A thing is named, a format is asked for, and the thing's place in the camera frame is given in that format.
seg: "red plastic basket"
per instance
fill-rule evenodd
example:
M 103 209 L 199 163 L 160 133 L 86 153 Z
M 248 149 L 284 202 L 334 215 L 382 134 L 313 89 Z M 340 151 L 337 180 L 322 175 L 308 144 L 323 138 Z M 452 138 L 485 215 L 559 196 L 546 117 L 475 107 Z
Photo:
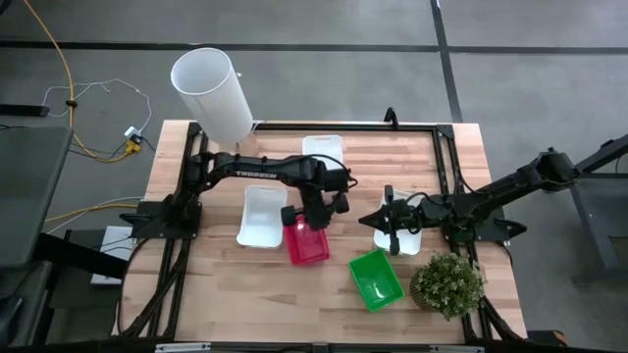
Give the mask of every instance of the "red plastic basket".
M 307 265 L 330 258 L 325 230 L 312 230 L 303 215 L 296 217 L 296 223 L 284 227 L 288 253 L 293 265 Z

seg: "white plastic container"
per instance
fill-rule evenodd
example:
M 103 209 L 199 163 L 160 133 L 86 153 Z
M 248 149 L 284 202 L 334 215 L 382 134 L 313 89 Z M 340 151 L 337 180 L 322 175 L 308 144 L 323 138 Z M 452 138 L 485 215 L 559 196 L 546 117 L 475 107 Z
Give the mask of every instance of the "white plastic container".
M 342 160 L 342 137 L 338 135 L 305 136 L 303 138 L 303 154 L 322 154 Z M 340 169 L 341 165 L 329 158 L 314 157 L 325 163 L 327 170 Z
M 393 194 L 394 200 L 406 199 L 410 195 L 412 195 L 409 192 L 404 192 L 397 189 L 394 189 L 392 191 L 392 194 Z M 410 200 L 408 204 L 412 206 L 418 206 L 422 198 L 423 196 L 420 196 L 420 195 L 415 196 L 412 200 Z M 385 205 L 385 204 L 386 204 L 386 200 L 384 199 L 384 195 L 382 195 L 382 205 Z M 419 250 L 421 249 L 421 233 L 422 232 L 423 230 L 419 230 L 417 234 L 410 234 L 410 232 L 407 229 L 398 230 L 396 232 L 396 237 L 399 239 L 399 254 L 400 255 L 418 254 Z M 375 230 L 375 233 L 373 234 L 373 241 L 375 242 L 375 245 L 377 245 L 378 247 L 386 251 L 391 251 L 391 235 L 390 234 L 384 234 L 380 230 Z
M 279 248 L 284 240 L 282 208 L 287 201 L 288 192 L 284 188 L 247 186 L 237 242 L 256 248 Z
M 250 133 L 253 117 L 229 56 L 192 50 L 173 65 L 170 80 L 212 141 L 233 145 Z

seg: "wooden table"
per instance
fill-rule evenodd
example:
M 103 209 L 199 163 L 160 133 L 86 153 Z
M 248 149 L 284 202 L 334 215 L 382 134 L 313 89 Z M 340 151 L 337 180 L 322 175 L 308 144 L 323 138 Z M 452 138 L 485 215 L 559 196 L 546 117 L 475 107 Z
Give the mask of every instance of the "wooden table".
M 175 190 L 187 121 L 165 121 L 152 173 L 148 200 L 162 200 Z M 480 128 L 453 125 L 460 165 L 472 187 L 491 181 Z M 301 139 L 324 131 L 257 131 L 260 155 L 284 158 L 301 153 Z M 357 222 L 379 208 L 385 184 L 406 191 L 440 193 L 434 146 L 425 132 L 338 132 L 344 162 L 359 180 L 347 194 L 350 212 L 334 215 L 326 233 L 331 258 L 311 267 L 294 267 L 285 247 L 243 248 L 236 242 L 243 189 L 250 184 L 282 187 L 276 181 L 227 178 L 201 195 L 203 219 L 192 242 L 177 340 L 274 341 L 336 343 L 462 343 L 462 324 L 416 307 L 409 296 L 369 313 L 347 267 L 348 261 L 374 249 L 373 229 Z M 210 150 L 218 148 L 212 145 Z M 447 170 L 450 172 L 448 157 Z M 298 192 L 288 188 L 288 203 L 300 206 Z M 152 295 L 161 263 L 163 240 L 150 240 L 137 253 L 126 279 L 123 328 Z M 508 257 L 495 244 L 478 243 L 489 299 L 510 326 L 526 334 Z M 391 257 L 406 293 L 413 269 L 428 263 L 432 252 L 448 252 L 438 229 L 423 230 L 421 251 Z M 166 299 L 163 329 L 170 308 Z M 478 323 L 474 323 L 480 332 Z

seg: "gray floor tile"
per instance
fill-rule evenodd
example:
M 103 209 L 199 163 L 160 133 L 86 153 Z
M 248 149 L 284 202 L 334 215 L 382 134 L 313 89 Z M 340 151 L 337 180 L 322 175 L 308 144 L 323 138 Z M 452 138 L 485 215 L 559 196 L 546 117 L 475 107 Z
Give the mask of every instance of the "gray floor tile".
M 171 86 L 178 52 L 66 51 L 75 82 L 118 77 L 152 98 L 153 118 L 145 131 L 157 142 L 165 119 L 191 119 Z M 450 121 L 438 54 L 230 53 L 253 117 L 259 120 L 380 121 L 394 106 L 402 121 Z M 66 84 L 53 50 L 0 50 L 0 96 L 4 102 L 39 104 L 48 86 Z M 114 150 L 127 127 L 147 116 L 144 99 L 119 84 L 111 93 L 95 86 L 78 100 L 75 129 L 89 147 Z M 53 113 L 63 111 L 64 92 L 50 95 Z M 65 125 L 65 118 L 10 119 L 1 124 Z M 152 153 L 121 163 L 95 163 L 69 155 L 49 215 L 104 200 L 143 195 Z M 77 229 L 123 225 L 120 210 L 83 217 Z
M 33 0 L 58 40 L 435 44 L 428 0 Z M 22 2 L 3 37 L 44 39 Z
M 481 125 L 494 178 L 549 146 L 577 162 L 628 132 L 623 57 L 455 55 L 452 62 L 464 120 Z M 505 211 L 528 226 L 512 247 L 527 328 L 561 329 L 577 347 L 625 349 L 626 288 L 571 283 L 598 258 L 569 192 L 537 192 Z
M 442 0 L 449 45 L 626 46 L 623 0 Z

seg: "green plastic basket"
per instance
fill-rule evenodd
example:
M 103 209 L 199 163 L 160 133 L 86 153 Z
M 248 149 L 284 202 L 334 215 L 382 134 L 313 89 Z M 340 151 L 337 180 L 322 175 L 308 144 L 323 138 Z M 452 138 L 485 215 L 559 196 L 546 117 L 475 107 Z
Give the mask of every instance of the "green plastic basket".
M 380 310 L 405 295 L 382 249 L 351 260 L 349 269 L 370 312 Z

